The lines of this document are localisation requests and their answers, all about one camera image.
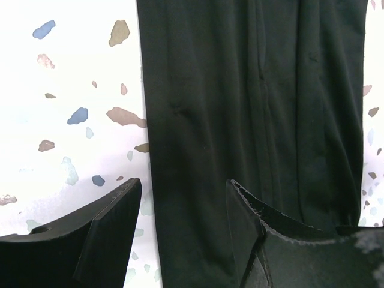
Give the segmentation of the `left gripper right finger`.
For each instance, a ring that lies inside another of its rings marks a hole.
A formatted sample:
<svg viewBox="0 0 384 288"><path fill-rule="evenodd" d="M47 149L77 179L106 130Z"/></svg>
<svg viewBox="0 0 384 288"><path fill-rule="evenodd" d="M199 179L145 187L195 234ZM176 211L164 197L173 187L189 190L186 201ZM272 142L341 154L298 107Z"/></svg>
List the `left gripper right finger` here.
<svg viewBox="0 0 384 288"><path fill-rule="evenodd" d="M383 228L302 224L234 180L226 184L240 287L383 287Z"/></svg>

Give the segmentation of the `black t-shirt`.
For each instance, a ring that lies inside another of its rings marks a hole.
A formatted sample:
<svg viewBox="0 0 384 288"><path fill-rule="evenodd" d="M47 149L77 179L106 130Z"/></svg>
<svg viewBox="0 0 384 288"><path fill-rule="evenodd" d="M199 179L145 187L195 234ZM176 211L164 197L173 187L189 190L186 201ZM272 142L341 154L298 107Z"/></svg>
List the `black t-shirt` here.
<svg viewBox="0 0 384 288"><path fill-rule="evenodd" d="M138 1L164 287L237 287L226 183L320 230L361 213L367 1Z"/></svg>

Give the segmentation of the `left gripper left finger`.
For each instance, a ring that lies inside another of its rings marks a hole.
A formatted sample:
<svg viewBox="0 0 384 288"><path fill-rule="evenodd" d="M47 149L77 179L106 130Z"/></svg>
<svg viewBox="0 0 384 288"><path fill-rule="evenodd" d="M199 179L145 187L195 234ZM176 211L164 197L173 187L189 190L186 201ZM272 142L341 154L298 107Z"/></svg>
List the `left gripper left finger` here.
<svg viewBox="0 0 384 288"><path fill-rule="evenodd" d="M131 178L27 235L1 237L1 287L123 287L141 196Z"/></svg>

